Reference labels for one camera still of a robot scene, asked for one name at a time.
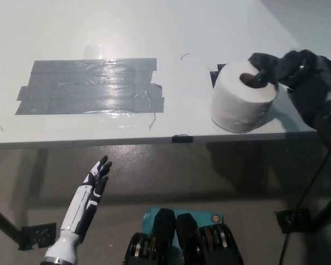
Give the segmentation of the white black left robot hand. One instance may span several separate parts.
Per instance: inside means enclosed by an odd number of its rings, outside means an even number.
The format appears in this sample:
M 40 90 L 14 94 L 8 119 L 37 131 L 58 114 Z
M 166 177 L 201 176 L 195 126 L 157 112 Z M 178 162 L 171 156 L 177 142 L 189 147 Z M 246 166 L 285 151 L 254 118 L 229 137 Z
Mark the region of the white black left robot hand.
M 97 212 L 111 165 L 104 156 L 88 172 L 71 200 L 58 240 L 46 251 L 41 264 L 77 264 L 77 248 Z

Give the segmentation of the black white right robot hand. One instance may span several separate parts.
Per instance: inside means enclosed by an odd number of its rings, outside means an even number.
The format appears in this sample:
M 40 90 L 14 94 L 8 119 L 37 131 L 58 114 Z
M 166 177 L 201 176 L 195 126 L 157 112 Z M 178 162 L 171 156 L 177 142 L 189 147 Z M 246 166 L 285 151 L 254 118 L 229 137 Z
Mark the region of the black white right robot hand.
M 292 104 L 304 123 L 318 129 L 323 115 L 331 112 L 331 60 L 310 50 L 291 50 L 283 57 L 253 53 L 248 61 L 259 71 L 249 83 L 287 87 Z

